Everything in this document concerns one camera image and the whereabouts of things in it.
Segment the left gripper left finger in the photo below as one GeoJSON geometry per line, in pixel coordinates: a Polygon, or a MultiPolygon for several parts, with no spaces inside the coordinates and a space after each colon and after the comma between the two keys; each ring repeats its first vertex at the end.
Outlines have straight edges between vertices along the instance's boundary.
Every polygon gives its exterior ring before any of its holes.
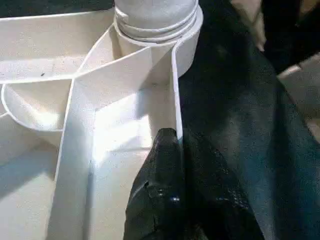
{"type": "Polygon", "coordinates": [[[182,240],[186,184],[176,131],[161,128],[136,175],[125,210],[126,240],[182,240]]]}

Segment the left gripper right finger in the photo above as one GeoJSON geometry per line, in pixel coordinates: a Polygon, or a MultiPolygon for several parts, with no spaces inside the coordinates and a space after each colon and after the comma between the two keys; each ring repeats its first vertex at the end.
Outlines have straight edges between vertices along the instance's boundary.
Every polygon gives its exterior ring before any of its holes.
{"type": "Polygon", "coordinates": [[[262,240],[240,183],[222,154],[204,136],[183,136],[186,192],[191,220],[208,240],[262,240]]]}

